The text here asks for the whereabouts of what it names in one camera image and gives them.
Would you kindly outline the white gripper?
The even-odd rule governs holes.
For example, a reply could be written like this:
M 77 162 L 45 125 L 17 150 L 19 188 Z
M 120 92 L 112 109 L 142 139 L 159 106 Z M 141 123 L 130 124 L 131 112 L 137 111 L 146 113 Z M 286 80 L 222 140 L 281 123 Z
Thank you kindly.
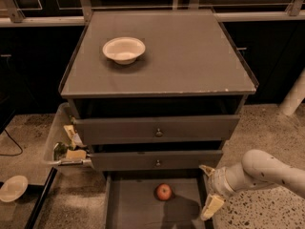
M 226 168 L 214 169 L 207 165 L 200 165 L 199 168 L 209 178 L 210 191 L 216 195 L 207 195 L 205 205 L 201 211 L 200 218 L 202 220 L 210 219 L 225 203 L 224 198 L 230 198 L 235 191 L 230 186 L 226 178 Z

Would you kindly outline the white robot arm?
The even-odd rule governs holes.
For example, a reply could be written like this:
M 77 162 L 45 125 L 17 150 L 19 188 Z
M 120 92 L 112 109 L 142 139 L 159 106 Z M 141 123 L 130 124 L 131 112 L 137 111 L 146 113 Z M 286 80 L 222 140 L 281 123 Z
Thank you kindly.
M 220 163 L 205 167 L 208 201 L 203 219 L 245 195 L 274 201 L 280 193 L 305 198 L 305 71 L 279 105 L 247 105 Z

